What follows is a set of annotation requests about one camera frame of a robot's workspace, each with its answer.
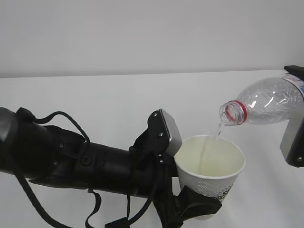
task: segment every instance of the cable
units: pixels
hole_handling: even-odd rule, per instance
[[[130,210],[131,210],[131,195],[127,195],[128,205],[127,205],[127,219],[129,219],[130,216]]]
[[[37,123],[37,124],[46,124],[48,122],[50,122],[56,115],[63,115],[64,117],[66,117],[67,119],[69,119],[69,121],[72,122],[72,124],[81,132],[81,134],[83,135],[83,137],[85,138],[86,142],[87,142],[87,147],[90,146],[90,139],[87,136],[87,134],[85,133],[85,131],[79,126],[79,124],[68,114],[62,112],[62,111],[57,111],[54,112],[50,115],[48,115],[45,118],[42,119],[35,119],[33,122]]]
[[[71,227],[68,227],[68,226],[54,220],[52,217],[49,216],[49,214],[44,210],[44,208],[40,204],[39,200],[37,199],[36,195],[34,194],[33,190],[31,189],[31,187],[29,186],[29,183],[23,176],[21,170],[15,164],[15,161],[12,158],[12,156],[6,150],[4,150],[4,153],[0,153],[0,154],[1,155],[5,154],[5,156],[3,156],[4,160],[11,167],[15,177],[17,178],[18,182],[20,183],[21,187],[23,188],[24,192],[26,193],[29,201],[32,203],[32,205],[34,206],[34,208],[36,209],[38,214],[43,218],[43,220],[45,220],[49,225],[56,227],[56,228],[71,228]]]
[[[87,142],[87,148],[90,145],[90,139],[87,136],[87,134],[85,133],[85,131],[79,126],[79,124],[68,114],[64,113],[64,112],[54,112],[51,115],[47,116],[46,118],[43,119],[34,119],[33,122],[37,123],[37,124],[46,124],[47,122],[51,121],[54,116],[56,115],[63,115],[65,116],[69,121],[72,122],[72,124],[81,132],[81,134],[83,135],[83,137],[85,138],[86,142]],[[33,192],[32,188],[30,187],[29,183],[27,182],[27,180],[25,179],[22,171],[19,169],[19,167],[16,165],[13,157],[11,156],[11,154],[6,150],[6,148],[3,146],[3,153],[0,153],[0,156],[3,157],[3,159],[5,160],[5,162],[10,166],[10,168],[12,169],[15,177],[17,178],[19,184],[21,185],[21,187],[23,188],[25,194],[27,195],[29,201],[32,203],[33,207],[35,208],[35,210],[37,211],[37,213],[43,218],[43,220],[45,220],[49,225],[55,227],[55,228],[71,228],[69,226],[66,226],[56,220],[54,220],[52,217],[49,216],[49,214],[44,210],[44,208],[42,207],[42,205],[40,204],[39,200],[37,199],[35,193]],[[87,218],[85,225],[86,227],[90,227],[88,224],[88,219],[97,212],[97,210],[100,208],[100,204],[101,204],[101,198],[100,196],[93,192],[92,190],[89,191],[89,193],[93,193],[95,195],[95,200],[96,200],[96,204],[95,204],[95,208],[93,210],[93,212],[91,213],[91,215]]]
[[[156,170],[158,171],[158,160],[155,159],[156,161]],[[133,224],[135,223],[145,212],[146,210],[148,209],[149,205],[151,204],[153,198],[154,198],[154,195],[156,193],[156,190],[157,190],[157,186],[158,186],[158,182],[159,182],[159,179],[160,179],[160,175],[158,174],[158,172],[156,172],[156,177],[155,177],[155,181],[153,183],[153,187],[152,187],[152,190],[151,190],[151,193],[147,199],[147,201],[145,202],[145,204],[143,205],[143,207],[140,209],[140,211],[134,215],[130,220],[129,220],[129,224]]]

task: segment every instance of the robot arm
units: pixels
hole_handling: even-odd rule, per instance
[[[63,114],[83,136],[56,126],[42,126],[56,114]],[[153,112],[148,128],[129,150],[91,143],[80,126],[67,114],[56,112],[36,119],[28,110],[16,113],[0,108],[0,171],[14,174],[42,218],[56,228],[68,228],[53,220],[39,204],[25,178],[34,184],[55,187],[110,191],[147,198],[131,219],[123,218],[107,228],[127,228],[151,202],[164,228],[179,228],[183,221],[214,214],[218,200],[185,187],[179,196],[172,193],[177,176],[173,156],[181,146],[173,118],[164,110]]]

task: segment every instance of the bottle neck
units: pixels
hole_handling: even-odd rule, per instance
[[[240,125],[247,119],[247,110],[240,101],[229,101],[219,109],[219,117],[225,126]]]

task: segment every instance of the clear plastic bottle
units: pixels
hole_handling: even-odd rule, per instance
[[[292,75],[288,78],[299,81]],[[226,126],[274,124],[290,119],[291,114],[303,105],[299,88],[283,78],[274,77],[248,86],[236,100],[221,106],[219,116]]]

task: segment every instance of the paper cup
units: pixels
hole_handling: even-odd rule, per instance
[[[186,185],[204,196],[224,200],[243,170],[243,152],[232,142],[210,135],[196,135],[183,141],[174,156],[181,189]],[[213,215],[196,217],[207,220]]]

